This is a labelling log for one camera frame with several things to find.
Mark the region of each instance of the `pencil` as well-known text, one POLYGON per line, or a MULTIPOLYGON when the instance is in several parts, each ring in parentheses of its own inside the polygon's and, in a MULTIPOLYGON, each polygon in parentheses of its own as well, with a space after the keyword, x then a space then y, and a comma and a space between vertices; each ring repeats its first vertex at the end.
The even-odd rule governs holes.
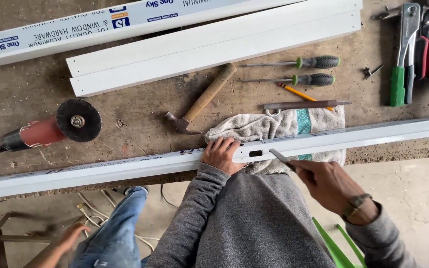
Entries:
MULTIPOLYGON (((302 92, 299 92, 299 91, 297 91, 297 90, 293 89, 292 87, 288 87, 288 86, 284 85, 283 83, 279 83, 279 85, 280 85, 280 86, 282 86, 283 88, 285 88, 285 89, 289 90, 290 92, 292 92, 292 93, 294 93, 294 94, 297 94, 297 95, 299 95, 299 96, 303 97, 303 98, 304 98, 304 99, 306 99, 306 100, 310 100, 310 101, 317 101, 316 99, 314 99, 314 98, 312 98, 312 97, 309 97, 309 96, 307 96, 306 94, 304 94, 304 93, 302 93, 302 92)), ((327 110, 330 110, 330 111, 334 111, 334 109, 332 109, 331 107, 326 107, 326 109, 327 109, 327 110)))

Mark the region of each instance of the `sleeve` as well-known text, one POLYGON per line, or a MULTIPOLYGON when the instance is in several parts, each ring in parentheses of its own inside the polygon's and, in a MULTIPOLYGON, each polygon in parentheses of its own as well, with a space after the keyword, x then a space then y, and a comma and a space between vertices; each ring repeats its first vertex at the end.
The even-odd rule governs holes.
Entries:
POLYGON ((170 226, 148 259, 147 267, 191 267, 196 259, 201 233, 216 197, 230 175, 200 163, 170 226))
POLYGON ((389 268, 416 268, 415 259, 405 249, 399 231, 388 217, 382 205, 375 202, 380 211, 378 218, 369 225, 359 226, 346 222, 346 230, 365 254, 365 265, 389 268))

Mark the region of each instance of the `wooden workbench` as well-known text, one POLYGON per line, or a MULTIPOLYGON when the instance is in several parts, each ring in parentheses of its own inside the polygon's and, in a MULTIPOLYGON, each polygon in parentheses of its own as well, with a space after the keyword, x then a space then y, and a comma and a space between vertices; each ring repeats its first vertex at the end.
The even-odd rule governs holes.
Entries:
MULTIPOLYGON (((7 1, 0 0, 0 31, 110 7, 122 4, 124 1, 95 0, 93 3, 81 0, 49 0, 41 3, 38 0, 30 0, 9 4, 7 1)), ((299 86, 298 89, 305 90, 308 95, 319 100, 353 101, 352 105, 346 106, 347 126, 427 117, 429 116, 427 84, 417 84, 412 105, 395 108, 386 106, 390 94, 394 36, 398 31, 391 22, 371 19, 372 15, 384 10, 385 4, 386 1, 364 1, 362 10, 364 27, 354 34, 246 62, 288 61, 298 56, 336 55, 342 58, 341 65, 335 69, 325 70, 337 77, 337 82, 333 86, 323 88, 299 86), (369 80, 363 80, 362 70, 365 67, 374 69, 380 64, 385 65, 380 73, 369 80)), ((395 4, 400 2, 389 2, 390 7, 395 4)), ((26 125, 27 122, 54 114, 62 101, 74 97, 66 58, 140 40, 140 38, 143 37, 0 66, 0 136, 26 125)), ((103 128, 98 138, 89 143, 63 141, 45 148, 2 153, 0 154, 0 175, 203 147, 205 143, 201 135, 187 136, 177 133, 164 115, 167 111, 172 111, 178 116, 183 116, 222 69, 223 67, 211 68, 85 98, 97 107, 102 115, 103 128)), ((319 72, 315 69, 295 70, 285 66, 238 68, 238 72, 193 121, 190 128, 206 131, 238 113, 262 113, 260 104, 263 103, 300 100, 298 96, 275 85, 238 81, 245 77, 291 76, 294 71, 305 74, 319 72)), ((425 157, 429 157, 429 138, 347 150, 348 164, 425 157)), ((19 197, 115 186, 167 183, 191 179, 193 174, 193 172, 166 174, 19 197)))

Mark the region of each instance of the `angle grinder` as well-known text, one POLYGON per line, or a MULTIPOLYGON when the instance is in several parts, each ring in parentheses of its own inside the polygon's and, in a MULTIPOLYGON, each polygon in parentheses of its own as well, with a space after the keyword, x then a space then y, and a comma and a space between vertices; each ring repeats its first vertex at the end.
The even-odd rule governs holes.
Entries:
POLYGON ((92 104, 70 99, 58 107, 55 116, 32 121, 3 135, 0 153, 49 146, 65 138, 80 143, 90 142, 99 135, 101 128, 102 118, 92 104))

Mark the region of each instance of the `white aluminum channel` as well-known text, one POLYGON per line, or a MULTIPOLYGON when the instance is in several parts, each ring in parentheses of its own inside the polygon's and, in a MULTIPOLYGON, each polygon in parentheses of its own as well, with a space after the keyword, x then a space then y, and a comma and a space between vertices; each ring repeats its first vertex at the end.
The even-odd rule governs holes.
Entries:
POLYGON ((360 10, 361 0, 309 0, 67 59, 72 77, 108 70, 300 22, 360 10))
MULTIPOLYGON (((269 153, 272 148, 284 156, 294 156, 425 137, 429 137, 429 119, 393 121, 244 143, 236 150, 234 161, 274 159, 269 153)), ((1 176, 0 197, 194 170, 203 151, 192 149, 1 176)))
POLYGON ((360 23, 360 10, 356 10, 70 80, 76 96, 93 96, 336 38, 360 30, 360 23))
POLYGON ((0 43, 0 45, 6 45, 6 42, 18 43, 17 46, 13 44, 11 44, 11 46, 6 46, 3 50, 4 52, 0 53, 0 65, 20 62, 92 45, 103 44, 111 41, 122 40, 125 38, 130 38, 143 34, 155 33, 200 22, 212 21, 249 12, 279 7, 286 4, 296 3, 302 0, 237 0, 237 3, 234 4, 231 4, 229 0, 205 1, 202 4, 194 4, 187 7, 182 4, 181 0, 175 1, 176 2, 168 0, 166 1, 168 3, 160 4, 157 7, 146 4, 147 2, 157 2, 156 0, 128 3, 124 5, 119 5, 106 9, 99 9, 86 13, 76 14, 73 16, 68 16, 61 19, 45 21, 20 28, 2 31, 0 32, 0 40, 9 41, 4 41, 3 43, 0 43), (122 20, 127 17, 123 17, 120 19, 113 17, 111 18, 110 16, 112 14, 110 14, 109 9, 122 10, 123 8, 127 7, 128 10, 131 6, 137 6, 137 9, 135 11, 130 11, 127 15, 127 17, 131 20, 130 26, 123 24, 117 25, 116 29, 112 29, 111 26, 113 24, 113 21, 122 20), (105 15, 102 15, 100 13, 101 11, 104 11, 105 15, 107 15, 108 18, 106 18, 105 15), (176 13, 178 14, 178 16, 158 21, 139 23, 140 20, 146 20, 147 18, 150 18, 151 15, 149 14, 157 12, 161 12, 161 15, 169 15, 172 13, 176 13), (82 16, 87 18, 93 17, 94 20, 91 22, 97 22, 100 27, 92 28, 93 24, 91 24, 90 22, 84 22, 81 18, 82 16), (106 24, 108 28, 105 31, 103 31, 105 28, 102 27, 102 25, 105 25, 104 21, 108 22, 108 24, 106 24), (90 34, 88 31, 71 32, 72 27, 81 27, 87 23, 91 25, 92 31, 90 31, 90 34), (51 26, 56 24, 60 25, 60 27, 58 29, 52 29, 51 26), (68 33, 65 34, 62 29, 67 29, 68 33), (40 32, 35 33, 33 37, 32 34, 28 35, 27 33, 28 31, 32 30, 40 30, 40 32), (44 41, 38 39, 38 36, 44 36, 46 33, 51 35, 52 32, 57 33, 60 31, 62 31, 63 35, 57 35, 56 37, 63 38, 61 40, 51 41, 50 43, 29 47, 29 43, 31 42, 26 40, 30 39, 32 40, 32 42, 37 42, 38 40, 44 41))

